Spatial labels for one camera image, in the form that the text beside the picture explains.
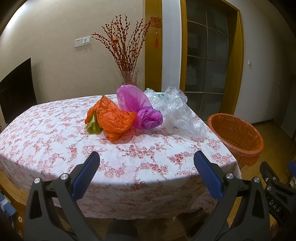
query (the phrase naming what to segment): orange plastic bag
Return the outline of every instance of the orange plastic bag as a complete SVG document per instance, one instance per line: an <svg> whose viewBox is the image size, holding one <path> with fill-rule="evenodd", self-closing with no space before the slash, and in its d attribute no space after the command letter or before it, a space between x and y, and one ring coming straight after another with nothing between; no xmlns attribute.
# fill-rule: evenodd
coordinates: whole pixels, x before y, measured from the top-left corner
<svg viewBox="0 0 296 241"><path fill-rule="evenodd" d="M118 106L106 96L103 96L94 107L87 112L85 123L88 124L94 112L97 122L110 141L116 141L122 133L126 132L136 118L136 112L119 110Z"/></svg>

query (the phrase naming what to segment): green plastic bag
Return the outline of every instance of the green plastic bag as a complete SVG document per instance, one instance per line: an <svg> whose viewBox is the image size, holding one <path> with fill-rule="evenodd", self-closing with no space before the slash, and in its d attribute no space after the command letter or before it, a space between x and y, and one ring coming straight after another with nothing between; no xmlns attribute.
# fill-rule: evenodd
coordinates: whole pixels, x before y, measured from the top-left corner
<svg viewBox="0 0 296 241"><path fill-rule="evenodd" d="M96 121L96 111L91 117L90 122L85 127L87 132L90 134L100 134L102 132L102 128L99 126L98 122Z"/></svg>

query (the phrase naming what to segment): red tassel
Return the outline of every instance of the red tassel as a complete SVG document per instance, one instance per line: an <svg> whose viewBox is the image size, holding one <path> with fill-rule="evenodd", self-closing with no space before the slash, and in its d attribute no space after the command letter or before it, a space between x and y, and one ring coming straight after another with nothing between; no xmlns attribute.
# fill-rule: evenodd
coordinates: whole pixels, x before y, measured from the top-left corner
<svg viewBox="0 0 296 241"><path fill-rule="evenodd" d="M154 43L154 48L158 48L158 34L156 33L156 38L155 38L155 43Z"/></svg>

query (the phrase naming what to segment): blue rubber pad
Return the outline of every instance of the blue rubber pad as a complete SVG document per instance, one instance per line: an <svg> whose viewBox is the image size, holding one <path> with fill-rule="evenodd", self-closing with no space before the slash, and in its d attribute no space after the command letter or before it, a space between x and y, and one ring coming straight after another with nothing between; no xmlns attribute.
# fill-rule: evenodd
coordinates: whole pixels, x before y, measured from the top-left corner
<svg viewBox="0 0 296 241"><path fill-rule="evenodd" d="M289 161L288 169L294 177L296 177L296 164L293 161Z"/></svg>
<svg viewBox="0 0 296 241"><path fill-rule="evenodd" d="M211 196L220 201L223 197L223 186L220 179L211 168L210 161L201 151L197 151L194 154L193 161Z"/></svg>
<svg viewBox="0 0 296 241"><path fill-rule="evenodd" d="M72 199L77 201L83 198L89 184L91 183L97 169L100 166L100 156L97 152L93 152L86 160L86 164L80 171L75 181L72 184Z"/></svg>

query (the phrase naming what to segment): floral tablecloth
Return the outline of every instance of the floral tablecloth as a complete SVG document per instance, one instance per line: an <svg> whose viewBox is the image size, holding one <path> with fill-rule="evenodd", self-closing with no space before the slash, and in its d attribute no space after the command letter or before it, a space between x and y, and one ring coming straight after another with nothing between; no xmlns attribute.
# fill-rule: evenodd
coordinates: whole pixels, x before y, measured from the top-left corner
<svg viewBox="0 0 296 241"><path fill-rule="evenodd" d="M208 127L205 137L191 140L162 127L132 127L116 143L103 133L87 133L87 110L101 97L40 104L22 113L0 134L0 169L29 192L35 177L70 173L96 151L101 165L77 204L87 217L118 219L211 210L215 200L193 164L198 150L224 172L241 177L235 158ZM107 97L117 103L115 94Z"/></svg>

